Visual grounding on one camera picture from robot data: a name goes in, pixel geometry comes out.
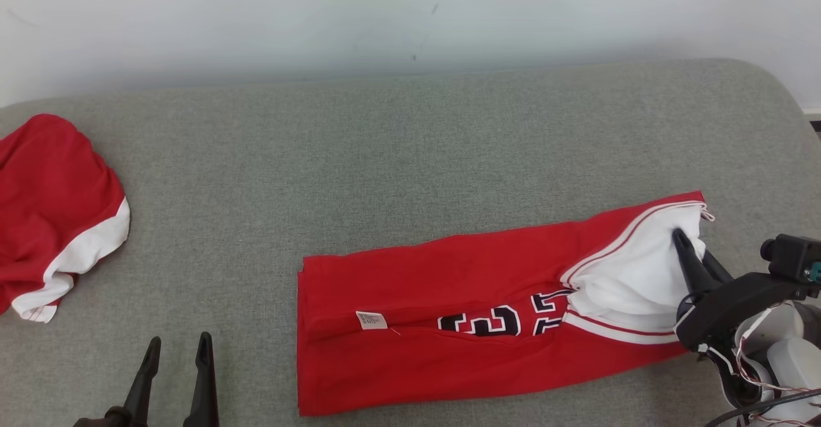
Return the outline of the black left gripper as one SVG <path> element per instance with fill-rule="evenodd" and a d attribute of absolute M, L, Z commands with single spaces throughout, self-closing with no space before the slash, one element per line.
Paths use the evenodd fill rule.
<path fill-rule="evenodd" d="M 113 406 L 101 418 L 77 419 L 73 427 L 147 426 L 152 383 L 158 372 L 161 346 L 160 337 L 150 340 L 123 407 Z M 194 365 L 197 369 L 196 384 L 190 413 L 183 426 L 220 426 L 213 337 L 207 331 L 200 334 Z"/>

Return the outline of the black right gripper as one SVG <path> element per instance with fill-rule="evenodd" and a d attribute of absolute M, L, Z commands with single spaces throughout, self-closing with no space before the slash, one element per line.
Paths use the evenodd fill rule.
<path fill-rule="evenodd" d="M 803 299 L 804 284 L 769 273 L 750 272 L 733 278 L 710 251 L 702 261 L 685 231 L 676 228 L 672 241 L 685 278 L 688 295 L 681 306 L 675 336 L 683 347 L 696 351 L 772 305 Z"/>

